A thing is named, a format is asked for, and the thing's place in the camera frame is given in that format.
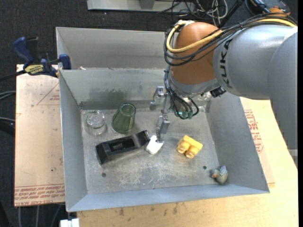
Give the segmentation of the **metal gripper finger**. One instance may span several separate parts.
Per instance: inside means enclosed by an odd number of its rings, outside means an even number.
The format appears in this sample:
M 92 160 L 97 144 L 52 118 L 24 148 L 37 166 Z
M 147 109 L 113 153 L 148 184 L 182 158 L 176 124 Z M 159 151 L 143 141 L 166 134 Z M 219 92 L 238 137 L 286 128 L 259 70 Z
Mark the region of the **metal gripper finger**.
M 150 102 L 150 110 L 155 110 L 157 106 L 163 105 L 164 99 L 164 87 L 158 86 L 153 94 L 152 101 Z
M 168 119 L 168 116 L 161 115 L 156 124 L 156 137 L 157 137 L 156 141 L 158 143 L 163 142 L 163 135 L 167 133 L 169 125 L 170 125 L 170 121 Z

